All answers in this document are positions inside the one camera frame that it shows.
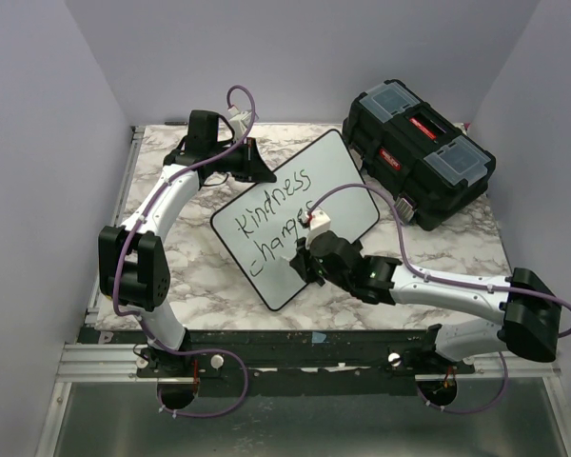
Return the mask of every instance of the toolbox lid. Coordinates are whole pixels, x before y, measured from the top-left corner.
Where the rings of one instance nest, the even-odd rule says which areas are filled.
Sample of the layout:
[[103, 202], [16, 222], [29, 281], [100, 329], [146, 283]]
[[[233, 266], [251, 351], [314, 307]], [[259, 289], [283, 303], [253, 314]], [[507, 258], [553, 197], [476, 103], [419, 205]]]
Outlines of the toolbox lid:
[[490, 162], [489, 157], [464, 136], [458, 136], [424, 160], [453, 186], [463, 179], [468, 186], [482, 179], [488, 173], [484, 164]]
[[381, 122], [421, 103], [417, 97], [396, 82], [382, 83], [368, 90], [360, 103]]

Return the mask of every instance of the whiteboard frame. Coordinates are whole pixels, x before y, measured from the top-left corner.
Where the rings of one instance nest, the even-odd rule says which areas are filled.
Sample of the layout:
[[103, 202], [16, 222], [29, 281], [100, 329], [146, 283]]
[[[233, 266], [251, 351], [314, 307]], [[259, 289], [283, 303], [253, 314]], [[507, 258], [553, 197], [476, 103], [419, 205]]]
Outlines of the whiteboard frame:
[[[343, 140], [343, 136], [341, 135], [341, 133], [336, 130], [336, 129], [330, 129], [327, 132], [325, 132], [324, 134], [322, 134], [321, 136], [317, 137], [315, 140], [313, 140], [311, 143], [309, 143], [308, 145], [306, 145], [304, 148], [302, 148], [301, 150], [299, 150], [298, 152], [296, 152], [294, 155], [292, 155], [289, 159], [287, 159], [286, 161], [284, 161], [279, 167], [277, 167], [276, 169], [274, 169], [273, 171], [277, 171], [279, 170], [281, 167], [285, 166], [288, 162], [290, 162], [291, 160], [293, 160], [294, 158], [296, 158], [299, 154], [305, 152], [307, 149], [309, 149], [310, 147], [312, 147], [315, 143], [317, 143], [318, 141], [320, 141], [322, 138], [324, 138], [325, 136], [327, 136], [328, 134], [332, 133], [332, 132], [336, 132], [339, 135], [339, 138], [341, 138], [341, 141], [343, 141], [343, 144], [345, 145], [345, 149], [348, 150], [348, 148], [346, 147], [346, 143], [345, 140]], [[357, 166], [355, 165], [355, 161], [353, 160], [353, 157], [351, 157], [351, 153], [349, 152], [348, 154], [349, 160], [351, 161], [351, 165], [353, 166], [353, 168], [355, 170], [357, 170], [358, 175], [360, 176], [360, 180], [365, 183], [365, 179], [361, 174], [361, 170], [357, 168]], [[250, 186], [248, 189], [244, 190], [243, 192], [241, 192], [239, 195], [237, 195], [235, 198], [233, 198], [232, 200], [230, 200], [226, 205], [224, 205], [223, 207], [221, 207], [220, 209], [218, 209], [217, 211], [215, 211], [212, 215], [211, 218], [209, 219], [209, 224], [211, 225], [211, 229], [213, 230], [213, 232], [216, 234], [216, 236], [220, 239], [220, 242], [223, 244], [223, 246], [226, 248], [226, 250], [228, 251], [228, 254], [230, 254], [230, 257], [235, 261], [235, 263], [237, 264], [237, 267], [239, 267], [239, 270], [244, 274], [244, 276], [246, 277], [247, 281], [251, 284], [251, 286], [254, 288], [254, 290], [256, 291], [256, 293], [258, 294], [258, 296], [261, 298], [261, 300], [263, 301], [263, 303], [265, 304], [266, 308], [271, 310], [271, 311], [279, 311], [281, 309], [284, 308], [285, 305], [287, 305], [289, 302], [292, 301], [292, 299], [298, 295], [299, 293], [301, 293], [306, 286], [308, 286], [307, 284], [304, 284], [300, 289], [298, 289], [296, 292], [294, 292], [294, 294], [289, 297], [283, 305], [281, 305], [278, 308], [271, 308], [268, 303], [266, 302], [265, 297], [263, 296], [263, 294], [258, 290], [258, 288], [256, 288], [256, 285], [254, 284], [254, 282], [250, 279], [249, 275], [246, 273], [246, 271], [244, 270], [244, 268], [241, 266], [241, 264], [239, 263], [239, 261], [237, 260], [237, 258], [234, 256], [234, 254], [232, 253], [232, 251], [228, 248], [228, 245], [225, 243], [225, 240], [222, 238], [222, 236], [220, 236], [220, 233], [218, 233], [218, 230], [214, 227], [213, 225], [213, 219], [214, 217], [220, 213], [222, 210], [226, 209], [227, 207], [229, 207], [233, 202], [235, 202], [237, 199], [243, 197], [246, 193], [248, 193], [249, 191], [251, 191], [252, 189], [254, 189], [256, 186], [258, 186], [258, 184], [254, 184], [253, 186]], [[374, 221], [370, 227], [365, 230], [358, 238], [356, 238], [356, 240], [361, 239], [364, 235], [366, 235], [374, 226], [376, 226], [379, 222], [379, 220], [381, 219], [381, 213], [379, 212], [379, 207], [377, 207], [377, 203], [374, 201], [374, 198], [372, 198], [372, 194], [370, 193], [369, 190], [366, 191], [368, 194], [368, 198], [370, 199], [370, 201], [372, 202], [372, 205], [374, 205], [374, 209], [377, 212], [377, 219], [376, 221]]]

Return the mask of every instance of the red logo label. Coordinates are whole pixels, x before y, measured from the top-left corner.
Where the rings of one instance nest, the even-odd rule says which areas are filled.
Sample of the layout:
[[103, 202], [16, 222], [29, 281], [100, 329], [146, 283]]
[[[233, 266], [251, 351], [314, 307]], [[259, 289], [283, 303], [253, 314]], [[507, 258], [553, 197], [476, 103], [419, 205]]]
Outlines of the red logo label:
[[400, 171], [400, 168], [402, 167], [400, 162], [398, 162], [396, 158], [387, 152], [387, 150], [384, 148], [381, 148], [381, 157], [383, 157], [386, 163], [389, 164], [394, 170]]

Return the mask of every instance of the white connector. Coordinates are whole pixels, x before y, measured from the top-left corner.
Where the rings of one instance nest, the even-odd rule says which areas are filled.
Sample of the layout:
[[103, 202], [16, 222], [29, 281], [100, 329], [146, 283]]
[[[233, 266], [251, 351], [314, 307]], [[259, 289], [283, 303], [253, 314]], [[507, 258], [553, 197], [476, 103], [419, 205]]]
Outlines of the white connector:
[[235, 141], [244, 136], [247, 130], [247, 126], [251, 122], [251, 111], [239, 111], [234, 105], [228, 109], [228, 113], [232, 116], [228, 119], [230, 126], [235, 130]]
[[304, 212], [303, 214], [301, 214], [301, 217], [298, 218], [298, 222], [300, 222], [303, 226], [306, 227], [310, 218], [311, 215], [308, 212]]
[[315, 209], [310, 216], [310, 221], [307, 218], [305, 223], [309, 223], [308, 235], [306, 236], [305, 248], [309, 249], [311, 243], [322, 233], [330, 230], [330, 217], [321, 209]]

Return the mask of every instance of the whiteboard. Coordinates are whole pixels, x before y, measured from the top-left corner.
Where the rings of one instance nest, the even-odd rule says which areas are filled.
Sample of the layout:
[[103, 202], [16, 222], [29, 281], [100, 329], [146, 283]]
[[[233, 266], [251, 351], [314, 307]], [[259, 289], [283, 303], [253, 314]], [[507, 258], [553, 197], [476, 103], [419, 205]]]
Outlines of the whiteboard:
[[[269, 309], [282, 308], [305, 287], [288, 264], [298, 223], [322, 195], [347, 183], [363, 183], [341, 134], [330, 130], [274, 170], [276, 183], [252, 186], [211, 217], [211, 226]], [[330, 228], [353, 242], [379, 221], [366, 189], [345, 189], [321, 204]]]

